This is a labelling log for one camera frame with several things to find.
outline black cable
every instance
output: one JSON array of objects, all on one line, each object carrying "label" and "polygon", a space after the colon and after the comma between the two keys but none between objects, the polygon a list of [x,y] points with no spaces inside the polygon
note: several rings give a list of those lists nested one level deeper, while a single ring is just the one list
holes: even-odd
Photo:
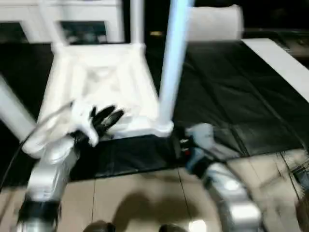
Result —
[{"label": "black cable", "polygon": [[9,163],[7,169],[5,170],[5,173],[4,173],[3,178],[2,178],[2,180],[1,180],[1,183],[0,183],[0,193],[1,193],[2,189],[3,189],[5,180],[6,180],[7,176],[8,176],[8,173],[9,173],[9,171],[10,171],[10,169],[11,169],[11,166],[12,166],[14,160],[16,159],[16,157],[20,154],[20,151],[21,151],[23,145],[28,141],[28,139],[29,139],[35,132],[37,132],[37,130],[38,130],[39,128],[41,128],[43,125],[45,125],[51,118],[53,118],[54,116],[58,115],[60,112],[62,112],[63,110],[65,110],[66,108],[71,107],[71,106],[72,106],[72,102],[69,102],[69,103],[63,105],[63,106],[62,106],[61,108],[59,108],[57,111],[51,113],[51,114],[50,114],[49,116],[47,116],[42,122],[38,123],[37,126],[36,126],[36,128],[34,128],[34,129],[29,133],[29,135],[19,144],[19,146],[18,146],[17,150],[14,152],[14,154],[13,154],[11,160],[10,160],[10,163]]}]

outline white pole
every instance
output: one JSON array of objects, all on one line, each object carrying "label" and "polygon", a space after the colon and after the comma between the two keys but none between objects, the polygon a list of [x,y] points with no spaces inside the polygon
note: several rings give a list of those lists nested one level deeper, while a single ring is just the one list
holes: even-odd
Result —
[{"label": "white pole", "polygon": [[144,43],[144,0],[131,0],[130,2],[130,25],[131,43]]},{"label": "white pole", "polygon": [[10,131],[23,141],[36,127],[36,123],[11,88],[0,75],[0,119]]},{"label": "white pole", "polygon": [[182,74],[186,49],[189,7],[193,0],[172,0],[169,10],[168,34],[165,45],[159,96],[158,127],[171,131],[178,85]]},{"label": "white pole", "polygon": [[46,0],[38,0],[38,4],[45,26],[52,38],[52,50],[55,53],[67,45],[67,42],[62,29],[57,22],[53,20],[53,15],[50,12],[50,3],[46,3],[45,1]]}]

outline black mat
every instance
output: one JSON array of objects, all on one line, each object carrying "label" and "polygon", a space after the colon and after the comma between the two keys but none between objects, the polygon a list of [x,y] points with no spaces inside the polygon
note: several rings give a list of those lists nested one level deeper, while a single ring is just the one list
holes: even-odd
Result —
[{"label": "black mat", "polygon": [[[53,55],[47,44],[0,45],[2,72],[29,111],[38,116]],[[148,47],[146,58],[159,90],[163,47]],[[308,141],[308,103],[242,42],[190,44],[183,65],[174,122],[215,126],[216,140],[242,157],[301,148]],[[2,130],[5,136],[8,131]],[[7,136],[2,147],[6,147]],[[12,155],[5,151],[2,172]],[[34,160],[21,154],[7,185],[27,182]],[[146,172],[178,165],[170,138],[143,136],[85,148],[72,180]]]}]

